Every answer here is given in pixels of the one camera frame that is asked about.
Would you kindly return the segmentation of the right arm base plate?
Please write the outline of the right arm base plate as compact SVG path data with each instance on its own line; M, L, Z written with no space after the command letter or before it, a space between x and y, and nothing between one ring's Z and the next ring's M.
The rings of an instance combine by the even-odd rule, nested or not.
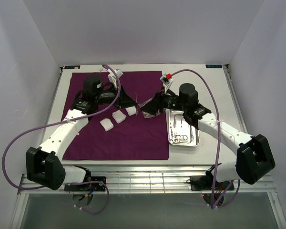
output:
M190 176L190 178L186 180L186 183L191 186L192 191L212 190L213 179L207 176ZM229 184L229 181L221 183L216 181L215 191L224 191Z

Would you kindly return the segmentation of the left blue label sticker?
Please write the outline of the left blue label sticker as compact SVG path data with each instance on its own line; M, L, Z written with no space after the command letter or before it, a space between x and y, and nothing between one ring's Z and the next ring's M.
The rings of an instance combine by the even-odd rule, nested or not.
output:
M80 69L80 65L66 65L64 66L64 69L71 69L71 70L74 70L74 69Z

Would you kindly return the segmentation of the clear plastic packet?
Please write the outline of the clear plastic packet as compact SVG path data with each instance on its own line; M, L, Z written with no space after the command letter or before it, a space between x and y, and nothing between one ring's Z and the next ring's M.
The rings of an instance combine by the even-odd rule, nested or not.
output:
M156 116L158 116L158 115L161 114L161 112L160 112L159 109L157 109L157 111L156 111L155 114L150 114L150 113L148 113L147 111L144 111L144 110L143 110L143 107L144 107L146 104L150 103L152 100L153 100L153 99L150 98L150 99L146 100L145 102L139 104L140 111L142 112L144 118L153 118L153 117L156 117Z

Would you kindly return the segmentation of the gauze pad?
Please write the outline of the gauze pad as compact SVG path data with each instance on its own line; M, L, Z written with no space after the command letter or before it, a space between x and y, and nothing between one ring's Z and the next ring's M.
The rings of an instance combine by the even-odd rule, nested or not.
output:
M127 107L125 110L129 116L136 115L137 113L137 109L135 106Z
M113 112L112 117L114 118L114 120L118 124L123 122L126 119L126 115L123 112L121 112L120 110Z
M113 129L114 125L109 118L105 118L100 121L101 126L104 128L106 132Z

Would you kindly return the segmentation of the stainless steel tray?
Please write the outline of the stainless steel tray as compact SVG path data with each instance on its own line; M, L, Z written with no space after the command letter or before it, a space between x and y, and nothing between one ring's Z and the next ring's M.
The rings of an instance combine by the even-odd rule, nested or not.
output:
M199 145L199 131L185 121L182 111L170 110L169 112L168 141L175 146Z

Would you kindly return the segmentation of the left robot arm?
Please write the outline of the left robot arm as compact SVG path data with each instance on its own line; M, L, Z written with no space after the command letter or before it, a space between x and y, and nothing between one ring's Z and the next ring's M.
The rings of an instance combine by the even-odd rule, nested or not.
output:
M85 78L80 90L64 119L57 124L54 132L37 148L30 147L26 152L26 175L29 181L43 187L57 190L63 185L85 185L91 175L90 171L79 166L63 166L63 156L90 122L93 116L101 114L100 105L125 108L119 76L109 76L111 82L103 84L98 75Z

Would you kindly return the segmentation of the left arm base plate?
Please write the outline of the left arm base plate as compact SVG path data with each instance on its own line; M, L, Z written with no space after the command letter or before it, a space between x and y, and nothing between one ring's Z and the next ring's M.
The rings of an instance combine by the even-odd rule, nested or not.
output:
M91 177L84 180L84 182L93 181L93 183L84 185L65 185L64 191L69 191L69 192L105 191L104 184L106 184L106 179L107 177L104 176Z

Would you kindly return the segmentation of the right blue label sticker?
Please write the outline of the right blue label sticker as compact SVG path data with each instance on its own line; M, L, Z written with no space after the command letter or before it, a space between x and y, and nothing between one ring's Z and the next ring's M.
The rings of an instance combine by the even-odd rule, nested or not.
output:
M221 69L222 68L221 64L206 64L205 66L206 68L210 68L210 69Z

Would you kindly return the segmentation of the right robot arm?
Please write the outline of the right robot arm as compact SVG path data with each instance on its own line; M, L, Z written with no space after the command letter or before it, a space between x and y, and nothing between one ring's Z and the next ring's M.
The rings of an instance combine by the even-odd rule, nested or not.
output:
M242 180L252 185L275 168L267 138L241 132L225 122L220 122L211 110L199 103L198 92L193 84L182 84L178 95L161 90L141 107L145 115L153 116L165 109L182 111L184 120L189 125L217 139L218 143L224 144L235 154L235 162L216 163L206 171L201 178L205 185L232 180Z

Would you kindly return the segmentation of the steel scissors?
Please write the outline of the steel scissors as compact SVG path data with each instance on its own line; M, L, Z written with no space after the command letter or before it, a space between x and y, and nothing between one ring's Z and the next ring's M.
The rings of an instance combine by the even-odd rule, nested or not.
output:
M184 118L181 118L180 120L180 135L182 141L188 140L188 123L184 120Z
M177 135L180 136L180 140L187 141L187 124L183 119L180 119L176 124L176 132Z

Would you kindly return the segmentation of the purple cloth mat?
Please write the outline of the purple cloth mat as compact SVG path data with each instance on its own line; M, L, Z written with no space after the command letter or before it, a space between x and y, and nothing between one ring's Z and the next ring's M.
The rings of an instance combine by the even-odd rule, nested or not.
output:
M87 76L98 75L103 84L109 82L108 73L73 73L63 110L66 116L76 94L83 89ZM139 104L155 96L162 87L161 71L123 72L120 77L125 92ZM140 110L137 115L129 116L125 109L121 111L126 119L116 123L112 113L113 106L102 114L93 116L90 122L79 132L66 150L65 160L167 160L169 143L166 115L145 118ZM105 131L100 121L108 118L113 129Z

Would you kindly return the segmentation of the blue label sticker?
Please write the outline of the blue label sticker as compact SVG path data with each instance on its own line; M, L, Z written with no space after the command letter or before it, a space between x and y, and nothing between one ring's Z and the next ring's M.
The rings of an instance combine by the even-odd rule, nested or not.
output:
M221 64L206 64L205 66L206 68L210 68L210 69L221 69L222 68Z
M64 66L64 69L71 69L71 70L74 70L74 69L80 69L80 65L66 65Z

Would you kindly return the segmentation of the steel forceps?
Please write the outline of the steel forceps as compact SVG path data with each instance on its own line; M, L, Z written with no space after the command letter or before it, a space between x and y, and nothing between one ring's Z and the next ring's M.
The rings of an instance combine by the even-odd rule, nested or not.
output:
M169 142L173 145L180 144L181 135L177 133L176 121L174 118L172 118L170 121L169 129Z
M175 144L179 144L181 142L179 125L178 125L178 121L176 121L176 120L173 121L173 126L171 129L171 136L172 136L172 141Z

